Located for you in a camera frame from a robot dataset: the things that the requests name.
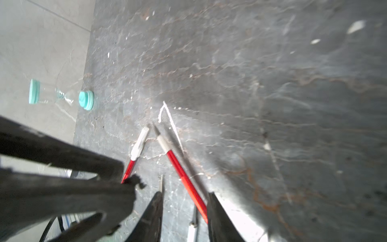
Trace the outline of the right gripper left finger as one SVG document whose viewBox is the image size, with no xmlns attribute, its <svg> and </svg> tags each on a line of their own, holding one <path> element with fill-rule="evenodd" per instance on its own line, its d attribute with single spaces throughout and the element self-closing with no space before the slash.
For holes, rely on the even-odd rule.
<svg viewBox="0 0 387 242">
<path fill-rule="evenodd" d="M 126 242 L 160 242 L 163 199 L 162 192 L 155 193 Z"/>
</svg>

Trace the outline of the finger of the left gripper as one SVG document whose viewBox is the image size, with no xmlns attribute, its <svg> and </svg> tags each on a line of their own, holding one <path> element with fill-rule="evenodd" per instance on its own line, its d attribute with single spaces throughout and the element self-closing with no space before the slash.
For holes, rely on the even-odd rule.
<svg viewBox="0 0 387 242">
<path fill-rule="evenodd" d="M 1 118 L 1 155 L 60 168 L 93 172 L 97 178 L 73 179 L 1 169 L 1 241 L 48 219 L 90 213 L 70 227 L 58 242 L 95 242 L 114 233 L 133 211 L 133 175 L 121 182 L 121 161 L 62 142 L 6 118 Z"/>
</svg>

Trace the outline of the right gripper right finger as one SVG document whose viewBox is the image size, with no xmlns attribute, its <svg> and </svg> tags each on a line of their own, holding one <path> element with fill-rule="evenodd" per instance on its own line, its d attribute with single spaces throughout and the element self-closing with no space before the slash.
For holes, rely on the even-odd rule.
<svg viewBox="0 0 387 242">
<path fill-rule="evenodd" d="M 208 194 L 207 218 L 211 242 L 244 242 L 214 192 Z"/>
</svg>

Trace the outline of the blue carving knife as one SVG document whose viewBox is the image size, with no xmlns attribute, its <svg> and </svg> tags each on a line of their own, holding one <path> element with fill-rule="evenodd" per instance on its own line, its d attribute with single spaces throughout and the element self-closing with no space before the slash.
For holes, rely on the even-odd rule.
<svg viewBox="0 0 387 242">
<path fill-rule="evenodd" d="M 164 193 L 164 175 L 162 174 L 159 178 L 159 191 Z"/>
</svg>

